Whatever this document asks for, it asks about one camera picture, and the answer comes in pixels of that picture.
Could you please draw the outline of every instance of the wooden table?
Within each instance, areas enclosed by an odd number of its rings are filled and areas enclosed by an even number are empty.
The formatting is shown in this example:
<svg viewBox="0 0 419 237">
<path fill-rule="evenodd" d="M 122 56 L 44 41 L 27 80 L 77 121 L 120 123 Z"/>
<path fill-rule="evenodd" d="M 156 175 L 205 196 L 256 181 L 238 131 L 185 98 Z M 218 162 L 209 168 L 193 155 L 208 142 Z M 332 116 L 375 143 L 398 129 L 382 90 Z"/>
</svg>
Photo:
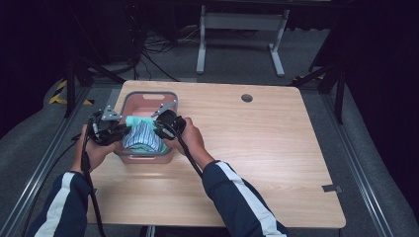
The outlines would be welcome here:
<svg viewBox="0 0 419 237">
<path fill-rule="evenodd" d="M 229 163 L 287 227 L 342 228 L 346 220 L 299 90 L 293 87 L 178 82 L 125 82 L 132 91 L 171 91 L 178 114 L 191 117 L 209 153 Z M 250 103 L 241 96 L 253 97 Z M 92 172 L 104 223 L 223 226 L 188 159 L 125 164 L 110 154 Z M 89 208 L 89 222 L 95 222 Z"/>
</svg>

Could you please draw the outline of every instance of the person's right hand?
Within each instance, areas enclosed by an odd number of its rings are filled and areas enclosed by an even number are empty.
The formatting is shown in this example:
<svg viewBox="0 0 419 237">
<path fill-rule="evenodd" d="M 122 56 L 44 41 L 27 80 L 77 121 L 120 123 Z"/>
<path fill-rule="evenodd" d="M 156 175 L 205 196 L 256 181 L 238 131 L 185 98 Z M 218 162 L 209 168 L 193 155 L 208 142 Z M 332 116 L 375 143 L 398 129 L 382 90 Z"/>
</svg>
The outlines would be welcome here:
<svg viewBox="0 0 419 237">
<path fill-rule="evenodd" d="M 191 118 L 184 118 L 184 120 L 186 122 L 186 126 L 182 133 L 182 139 L 185 141 L 185 144 L 188 146 L 191 154 L 205 150 L 204 139 L 200 130 L 194 126 Z M 179 143 L 178 138 L 173 140 L 164 139 L 164 143 L 166 143 L 168 147 L 177 149 L 180 153 L 185 155 L 185 151 Z"/>
<path fill-rule="evenodd" d="M 184 120 L 186 122 L 186 126 L 182 133 L 182 140 L 188 146 L 188 150 L 191 153 L 192 158 L 203 170 L 206 165 L 212 162 L 214 159 L 206 151 L 204 139 L 200 130 L 194 126 L 190 118 L 184 118 Z M 185 151 L 177 138 L 174 140 L 163 140 L 168 147 L 175 148 L 179 150 L 180 153 L 185 155 Z"/>
</svg>

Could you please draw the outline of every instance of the pink plastic container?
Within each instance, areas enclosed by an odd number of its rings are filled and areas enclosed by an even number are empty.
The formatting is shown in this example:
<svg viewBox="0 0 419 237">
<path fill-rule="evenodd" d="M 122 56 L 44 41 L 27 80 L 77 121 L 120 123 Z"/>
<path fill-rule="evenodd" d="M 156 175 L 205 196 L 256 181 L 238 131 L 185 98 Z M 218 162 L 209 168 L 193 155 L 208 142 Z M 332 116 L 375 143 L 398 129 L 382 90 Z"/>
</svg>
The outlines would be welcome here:
<svg viewBox="0 0 419 237">
<path fill-rule="evenodd" d="M 123 116 L 120 123 L 126 123 L 127 116 L 151 117 L 161 104 L 178 101 L 176 94 L 172 92 L 131 92 L 126 95 L 120 115 Z M 177 105 L 170 110 L 177 112 Z M 173 150 L 166 148 L 161 152 L 134 152 L 123 148 L 119 142 L 118 148 L 114 151 L 124 163 L 127 164 L 167 164 L 173 159 Z"/>
</svg>

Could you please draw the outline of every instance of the metal frame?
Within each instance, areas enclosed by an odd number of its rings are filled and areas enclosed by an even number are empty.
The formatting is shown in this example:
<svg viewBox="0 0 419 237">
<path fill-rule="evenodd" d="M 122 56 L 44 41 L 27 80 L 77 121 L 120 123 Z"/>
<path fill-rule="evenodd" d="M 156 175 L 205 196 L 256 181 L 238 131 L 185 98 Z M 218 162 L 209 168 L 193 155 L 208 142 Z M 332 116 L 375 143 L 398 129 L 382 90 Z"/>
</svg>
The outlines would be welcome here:
<svg viewBox="0 0 419 237">
<path fill-rule="evenodd" d="M 207 50 L 206 29 L 237 29 L 277 32 L 274 43 L 269 44 L 269 51 L 271 52 L 277 75 L 284 77 L 285 72 L 278 55 L 278 48 L 284 34 L 289 12 L 290 10 L 285 10 L 283 15 L 207 13 L 206 6 L 203 5 L 201 7 L 201 42 L 198 51 L 197 73 L 204 73 Z"/>
</svg>

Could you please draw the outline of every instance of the round hole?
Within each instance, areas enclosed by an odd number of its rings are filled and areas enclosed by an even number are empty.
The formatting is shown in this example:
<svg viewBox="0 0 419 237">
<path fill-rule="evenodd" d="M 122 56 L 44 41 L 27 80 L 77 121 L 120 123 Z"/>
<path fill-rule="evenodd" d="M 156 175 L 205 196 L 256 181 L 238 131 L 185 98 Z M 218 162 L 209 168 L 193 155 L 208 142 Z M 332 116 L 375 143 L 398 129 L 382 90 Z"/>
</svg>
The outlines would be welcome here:
<svg viewBox="0 0 419 237">
<path fill-rule="evenodd" d="M 241 100 L 249 103 L 253 101 L 253 97 L 249 94 L 244 94 L 243 96 L 241 96 Z"/>
</svg>

